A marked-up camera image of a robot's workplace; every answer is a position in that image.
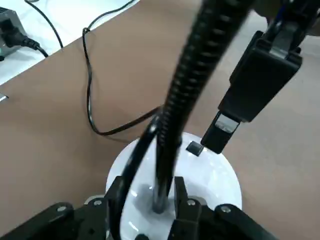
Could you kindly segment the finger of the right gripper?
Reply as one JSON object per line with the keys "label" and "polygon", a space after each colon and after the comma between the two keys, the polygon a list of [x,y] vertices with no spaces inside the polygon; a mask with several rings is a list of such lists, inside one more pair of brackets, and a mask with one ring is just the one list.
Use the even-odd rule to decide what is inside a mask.
{"label": "finger of the right gripper", "polygon": [[241,123],[250,123],[298,72],[300,44],[319,17],[318,0],[287,0],[240,58],[201,145],[220,154]]}

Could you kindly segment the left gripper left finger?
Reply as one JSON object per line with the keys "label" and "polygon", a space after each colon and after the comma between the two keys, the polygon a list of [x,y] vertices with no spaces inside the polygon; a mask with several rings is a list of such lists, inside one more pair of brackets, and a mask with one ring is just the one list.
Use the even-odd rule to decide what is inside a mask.
{"label": "left gripper left finger", "polygon": [[117,176],[106,194],[75,209],[56,203],[1,236],[2,240],[120,240],[116,197],[122,183]]}

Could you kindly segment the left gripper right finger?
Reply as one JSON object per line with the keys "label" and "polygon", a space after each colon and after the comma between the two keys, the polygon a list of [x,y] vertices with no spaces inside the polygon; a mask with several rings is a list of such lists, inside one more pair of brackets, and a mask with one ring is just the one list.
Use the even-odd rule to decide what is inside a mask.
{"label": "left gripper right finger", "polygon": [[237,206],[220,204],[215,209],[188,196],[184,178],[174,178],[175,219],[171,240],[274,240],[275,236]]}

